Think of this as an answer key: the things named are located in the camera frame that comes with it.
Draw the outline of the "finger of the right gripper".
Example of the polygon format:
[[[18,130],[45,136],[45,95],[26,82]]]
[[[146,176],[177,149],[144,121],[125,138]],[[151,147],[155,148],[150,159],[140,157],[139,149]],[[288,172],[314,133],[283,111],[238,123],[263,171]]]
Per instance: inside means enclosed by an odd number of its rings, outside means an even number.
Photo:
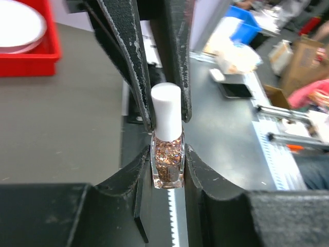
[[[181,88],[182,120],[188,123],[192,117],[189,52],[193,2],[165,1],[164,16],[169,38],[173,81]]]
[[[137,1],[85,1],[97,41],[131,87],[147,131],[154,129],[151,85]]]

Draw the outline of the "white nail polish cap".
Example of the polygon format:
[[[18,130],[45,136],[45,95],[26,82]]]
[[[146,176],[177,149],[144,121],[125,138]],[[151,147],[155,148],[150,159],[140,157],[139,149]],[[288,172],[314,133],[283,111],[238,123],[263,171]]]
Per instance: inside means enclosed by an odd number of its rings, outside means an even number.
[[[182,133],[181,89],[174,83],[164,82],[151,89],[155,113],[155,135],[164,142],[178,139]]]

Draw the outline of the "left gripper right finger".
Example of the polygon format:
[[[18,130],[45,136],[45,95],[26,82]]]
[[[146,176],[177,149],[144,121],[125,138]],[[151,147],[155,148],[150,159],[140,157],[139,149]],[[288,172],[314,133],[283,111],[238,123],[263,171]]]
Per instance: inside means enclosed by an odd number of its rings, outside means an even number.
[[[189,246],[328,246],[325,190],[244,190],[186,145]]]

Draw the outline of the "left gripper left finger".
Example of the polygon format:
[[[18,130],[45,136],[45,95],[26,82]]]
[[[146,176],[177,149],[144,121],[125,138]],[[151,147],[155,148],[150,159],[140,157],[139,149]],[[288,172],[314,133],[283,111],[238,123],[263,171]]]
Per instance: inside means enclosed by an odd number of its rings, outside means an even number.
[[[150,147],[88,183],[1,186],[1,246],[145,246],[152,202]]]

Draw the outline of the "glitter nail polish bottle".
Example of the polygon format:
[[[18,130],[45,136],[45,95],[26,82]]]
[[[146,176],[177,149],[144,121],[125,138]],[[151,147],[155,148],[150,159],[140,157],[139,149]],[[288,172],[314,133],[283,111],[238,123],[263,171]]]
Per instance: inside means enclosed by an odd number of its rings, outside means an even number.
[[[165,142],[155,133],[151,136],[150,160],[153,185],[156,189],[176,189],[184,186],[185,133],[179,138]]]

